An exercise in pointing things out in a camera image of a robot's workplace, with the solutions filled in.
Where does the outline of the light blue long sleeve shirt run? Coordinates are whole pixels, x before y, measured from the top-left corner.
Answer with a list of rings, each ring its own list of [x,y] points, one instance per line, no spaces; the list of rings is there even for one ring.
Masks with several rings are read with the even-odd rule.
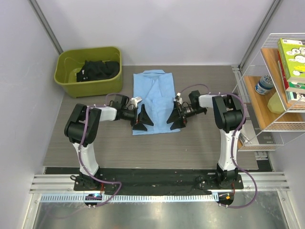
[[[147,131],[133,130],[133,135],[152,135],[180,132],[171,130],[167,120],[173,111],[175,97],[173,74],[163,70],[147,70],[133,75],[133,96],[141,97],[141,104],[153,122],[147,126]]]

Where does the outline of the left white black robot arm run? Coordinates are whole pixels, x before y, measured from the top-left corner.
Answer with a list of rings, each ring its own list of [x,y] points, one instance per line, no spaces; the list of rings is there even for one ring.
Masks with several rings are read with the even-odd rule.
[[[122,94],[114,96],[108,105],[101,107],[76,104],[64,128],[64,135],[72,143],[80,163],[79,175],[71,176],[74,190],[97,190],[103,183],[108,184],[102,180],[93,145],[100,122],[122,119],[130,122],[136,131],[147,131],[147,126],[154,126],[142,98],[129,98]]]

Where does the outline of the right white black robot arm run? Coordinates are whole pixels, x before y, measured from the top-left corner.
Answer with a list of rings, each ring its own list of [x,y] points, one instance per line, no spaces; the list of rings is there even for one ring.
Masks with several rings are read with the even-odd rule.
[[[189,94],[190,103],[183,106],[181,94],[173,99],[173,110],[166,123],[170,129],[186,127],[187,118],[213,109],[215,124],[220,131],[220,157],[212,181],[220,188],[229,188],[238,180],[238,138],[245,123],[244,103],[233,93],[201,94],[198,90]]]

